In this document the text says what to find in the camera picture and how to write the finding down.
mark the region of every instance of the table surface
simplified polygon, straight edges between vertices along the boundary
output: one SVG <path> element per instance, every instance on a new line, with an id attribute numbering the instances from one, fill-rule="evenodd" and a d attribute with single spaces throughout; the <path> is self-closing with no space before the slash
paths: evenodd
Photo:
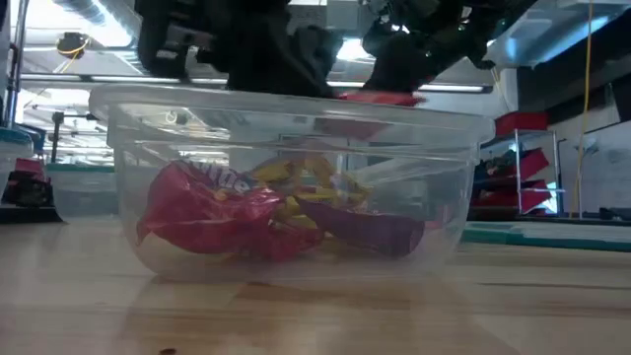
<path id="1" fill-rule="evenodd" d="M 463 245 L 420 284 L 188 284 L 117 224 L 0 226 L 2 355 L 629 355 L 629 329 L 625 253 Z"/>

